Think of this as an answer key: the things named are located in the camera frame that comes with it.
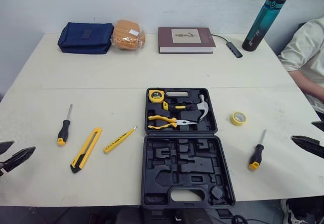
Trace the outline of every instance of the yellow-handled pliers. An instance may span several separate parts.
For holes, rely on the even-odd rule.
[[[188,121],[188,120],[178,120],[176,118],[167,118],[167,117],[163,117],[160,115],[154,115],[154,116],[148,116],[149,120],[163,120],[168,122],[168,124],[162,125],[162,126],[152,126],[152,125],[148,125],[147,127],[150,129],[165,129],[168,127],[174,127],[176,128],[178,125],[189,125],[189,124],[197,124],[197,122],[193,122],[193,121]]]

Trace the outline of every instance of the white table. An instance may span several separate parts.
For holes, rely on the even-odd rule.
[[[260,45],[264,59],[260,59],[258,50],[248,53],[242,49],[243,58],[236,59],[217,40],[212,55],[157,54],[155,35],[148,35],[147,46],[138,54],[112,49],[107,55],[92,56],[60,53],[56,49],[57,37],[44,36],[0,103],[0,141],[15,140],[1,158],[36,146],[28,161],[0,177],[0,205],[140,204],[145,89],[186,87],[181,78],[194,72],[197,75],[187,87],[209,88],[218,124],[216,135],[222,140],[237,201],[324,194],[323,159],[290,140],[292,135],[322,139],[323,133],[310,124],[318,117],[265,42]],[[240,48],[244,36],[230,37]],[[165,64],[169,68],[173,60],[171,76],[161,74],[166,71],[161,56],[168,58]],[[209,77],[193,57],[200,59],[199,66],[205,65],[202,70]],[[186,65],[185,72],[177,62]],[[67,71],[73,70],[70,75],[56,72],[65,63]],[[157,79],[151,81],[153,75],[143,71],[157,71]],[[58,147],[57,133],[70,103],[73,110],[69,140],[64,147]],[[236,110],[248,116],[244,126],[230,123],[229,116]],[[103,153],[108,143],[136,125],[138,129],[120,146],[108,155]],[[85,168],[72,174],[72,159],[97,126],[103,129],[97,145]],[[268,133],[262,165],[258,171],[250,172],[248,160],[265,128]]]

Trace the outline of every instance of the yellow electrical tape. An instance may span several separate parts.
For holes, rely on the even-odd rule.
[[[240,111],[236,111],[231,115],[231,122],[236,126],[241,126],[245,124],[247,120],[247,116],[245,116],[245,114],[241,113]]]

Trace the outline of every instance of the white wall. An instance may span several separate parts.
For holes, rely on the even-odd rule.
[[[159,26],[208,26],[247,33],[265,0],[0,0],[0,94],[6,92],[44,32],[68,22],[130,19],[147,32]],[[288,0],[266,36],[275,52],[298,23],[324,16],[324,0]]]

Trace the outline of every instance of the teal water bottle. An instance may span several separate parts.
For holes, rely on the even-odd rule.
[[[264,38],[268,29],[276,19],[286,0],[266,0],[255,19],[242,47],[254,51]]]

